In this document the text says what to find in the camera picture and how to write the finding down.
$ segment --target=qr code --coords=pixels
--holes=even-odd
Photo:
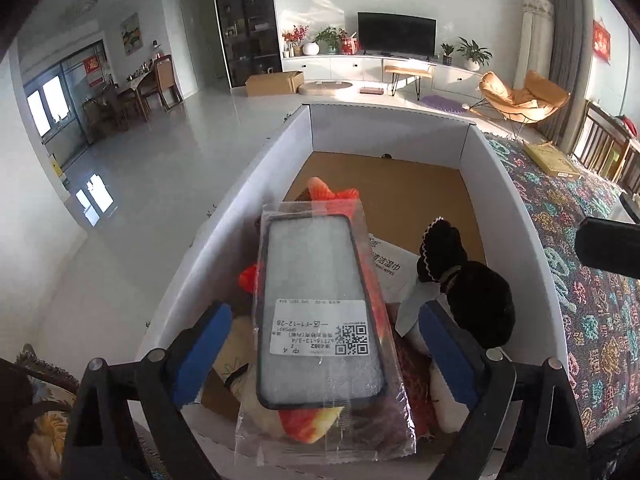
[[[344,324],[335,329],[336,355],[368,355],[367,325]]]

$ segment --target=flat screen tv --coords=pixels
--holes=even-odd
[[[434,57],[436,20],[402,14],[359,12],[358,39],[360,47],[367,51]]]

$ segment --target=orange rocking chair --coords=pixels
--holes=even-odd
[[[480,93],[483,99],[470,109],[490,104],[511,121],[516,138],[525,124],[546,119],[562,108],[570,97],[569,92],[533,70],[527,73],[523,89],[510,88],[493,72],[487,72],[480,82]],[[514,123],[520,123],[517,133]]]

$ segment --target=clear plastic bag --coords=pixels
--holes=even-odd
[[[289,465],[415,452],[359,200],[264,207],[254,343],[236,453]]]

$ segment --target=round white vase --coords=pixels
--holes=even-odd
[[[320,46],[315,41],[305,43],[302,52],[305,56],[317,56],[320,53]]]
[[[480,63],[471,59],[465,59],[465,68],[467,70],[471,70],[472,72],[477,72],[478,70],[480,70]]]

